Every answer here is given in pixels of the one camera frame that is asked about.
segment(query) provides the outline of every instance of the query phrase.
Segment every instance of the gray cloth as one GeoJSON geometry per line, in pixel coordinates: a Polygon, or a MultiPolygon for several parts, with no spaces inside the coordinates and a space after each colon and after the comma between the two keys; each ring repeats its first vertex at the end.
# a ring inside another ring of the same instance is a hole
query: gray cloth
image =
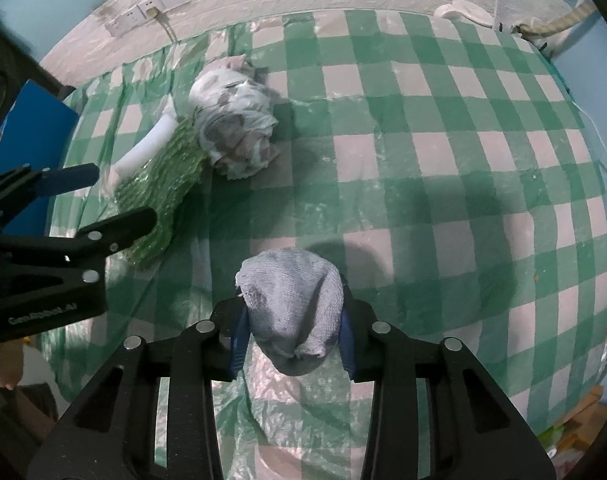
{"type": "Polygon", "coordinates": [[[259,348],[282,374],[300,376],[321,365],[336,343],[343,307],[339,270],[302,249],[264,251],[236,277],[259,348]]]}

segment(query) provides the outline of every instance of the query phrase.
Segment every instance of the checkered tablecloth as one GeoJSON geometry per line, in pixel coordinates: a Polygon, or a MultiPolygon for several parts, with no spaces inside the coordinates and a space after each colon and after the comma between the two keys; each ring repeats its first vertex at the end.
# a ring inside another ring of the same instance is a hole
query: checkered tablecloth
{"type": "MultiPolygon", "coordinates": [[[[508,34],[400,12],[241,23],[75,91],[65,165],[119,160],[166,95],[180,111],[205,62],[238,54],[274,90],[280,156],[247,180],[207,176],[153,269],[110,260],[109,312],[42,337],[64,395],[127,335],[207,316],[248,256],[297,246],[332,261],[379,319],[461,338],[534,431],[572,407],[605,339],[607,221],[583,125],[544,58],[508,34]]],[[[98,189],[59,197],[52,234],[96,220],[98,189]]],[[[371,396],[337,352],[288,378],[252,345],[239,379],[215,385],[226,476],[358,478],[371,396]]]]}

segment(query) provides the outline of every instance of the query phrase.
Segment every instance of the beige hose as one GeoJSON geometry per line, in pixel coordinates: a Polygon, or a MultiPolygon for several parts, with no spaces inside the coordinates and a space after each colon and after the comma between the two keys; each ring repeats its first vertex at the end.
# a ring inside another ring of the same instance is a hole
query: beige hose
{"type": "Polygon", "coordinates": [[[525,38],[547,38],[582,22],[596,10],[595,4],[590,0],[586,0],[558,20],[546,23],[545,25],[526,25],[525,23],[521,23],[515,27],[515,31],[523,34],[525,38]]]}

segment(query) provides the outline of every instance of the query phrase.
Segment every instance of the human hand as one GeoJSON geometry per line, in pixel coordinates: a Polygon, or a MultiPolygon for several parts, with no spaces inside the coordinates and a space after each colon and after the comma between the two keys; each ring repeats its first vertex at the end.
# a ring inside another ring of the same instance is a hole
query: human hand
{"type": "Polygon", "coordinates": [[[22,339],[0,343],[0,388],[14,390],[23,377],[23,346],[22,339]]]}

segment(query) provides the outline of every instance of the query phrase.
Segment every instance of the silver screw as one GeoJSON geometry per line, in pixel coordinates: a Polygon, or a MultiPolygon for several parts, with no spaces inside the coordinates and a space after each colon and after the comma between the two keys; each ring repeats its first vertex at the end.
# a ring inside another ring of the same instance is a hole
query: silver screw
{"type": "Polygon", "coordinates": [[[461,350],[463,348],[463,343],[461,343],[461,341],[459,341],[456,337],[445,338],[445,342],[443,343],[443,345],[450,352],[458,352],[459,350],[461,350]]]}
{"type": "Polygon", "coordinates": [[[387,334],[390,331],[390,325],[385,321],[375,321],[373,323],[373,330],[378,334],[387,334]]]}
{"type": "Polygon", "coordinates": [[[141,338],[138,335],[131,335],[123,341],[123,346],[126,350],[134,350],[141,344],[141,338]]]}
{"type": "Polygon", "coordinates": [[[83,281],[86,283],[96,283],[99,281],[99,273],[96,270],[84,270],[81,275],[83,281]]]}
{"type": "Polygon", "coordinates": [[[202,334],[207,334],[208,332],[212,332],[212,330],[214,330],[214,323],[209,319],[202,319],[196,324],[196,330],[202,334]]]}

